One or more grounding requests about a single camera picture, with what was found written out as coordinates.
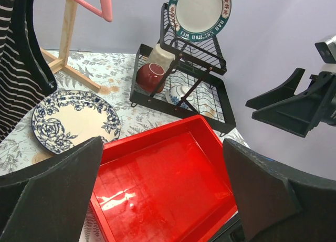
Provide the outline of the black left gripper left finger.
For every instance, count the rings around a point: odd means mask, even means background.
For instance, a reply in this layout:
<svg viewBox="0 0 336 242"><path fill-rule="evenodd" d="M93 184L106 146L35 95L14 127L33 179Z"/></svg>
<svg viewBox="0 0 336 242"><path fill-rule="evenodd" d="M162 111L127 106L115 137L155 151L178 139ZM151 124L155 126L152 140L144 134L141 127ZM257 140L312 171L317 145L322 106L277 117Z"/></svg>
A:
<svg viewBox="0 0 336 242"><path fill-rule="evenodd" d="M79 241L103 154L100 137L1 176L1 241Z"/></svg>

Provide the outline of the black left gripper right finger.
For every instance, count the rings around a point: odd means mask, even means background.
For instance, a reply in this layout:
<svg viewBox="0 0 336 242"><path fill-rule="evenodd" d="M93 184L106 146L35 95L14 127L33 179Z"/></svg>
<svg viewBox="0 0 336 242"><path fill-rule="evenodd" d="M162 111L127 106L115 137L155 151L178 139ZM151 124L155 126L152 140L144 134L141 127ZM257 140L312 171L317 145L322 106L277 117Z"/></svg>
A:
<svg viewBox="0 0 336 242"><path fill-rule="evenodd" d="M223 141L246 241L335 241L335 181Z"/></svg>

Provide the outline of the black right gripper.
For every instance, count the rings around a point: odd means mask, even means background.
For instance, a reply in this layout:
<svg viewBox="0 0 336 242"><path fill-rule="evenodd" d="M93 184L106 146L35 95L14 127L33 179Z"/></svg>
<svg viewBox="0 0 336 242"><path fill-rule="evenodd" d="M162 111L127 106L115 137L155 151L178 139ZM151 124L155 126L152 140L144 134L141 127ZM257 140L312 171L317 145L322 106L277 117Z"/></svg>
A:
<svg viewBox="0 0 336 242"><path fill-rule="evenodd" d="M320 122L334 127L335 73L311 75L308 88L295 94L304 72L296 68L278 87L249 99L246 107L255 109L251 117L302 138Z"/></svg>

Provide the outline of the black white striped tank top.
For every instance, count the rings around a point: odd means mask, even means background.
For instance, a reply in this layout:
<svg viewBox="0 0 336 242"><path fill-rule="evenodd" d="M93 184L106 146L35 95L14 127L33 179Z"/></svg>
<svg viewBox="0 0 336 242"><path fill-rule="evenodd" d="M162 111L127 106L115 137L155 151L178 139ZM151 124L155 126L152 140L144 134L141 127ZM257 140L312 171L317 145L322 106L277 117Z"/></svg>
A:
<svg viewBox="0 0 336 242"><path fill-rule="evenodd" d="M1 140L57 90L33 24L34 0L1 0Z"/></svg>

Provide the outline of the thick pink plastic hanger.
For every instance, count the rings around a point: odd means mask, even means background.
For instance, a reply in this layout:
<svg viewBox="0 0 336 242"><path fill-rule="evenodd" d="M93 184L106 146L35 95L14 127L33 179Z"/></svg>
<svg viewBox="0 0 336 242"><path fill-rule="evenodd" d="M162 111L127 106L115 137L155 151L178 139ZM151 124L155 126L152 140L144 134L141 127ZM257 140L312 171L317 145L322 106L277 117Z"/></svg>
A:
<svg viewBox="0 0 336 242"><path fill-rule="evenodd" d="M113 21L113 11L112 11L112 0L100 0L101 10L92 6L85 0L73 0L77 4L96 14L97 16L103 18L107 22Z"/></svg>

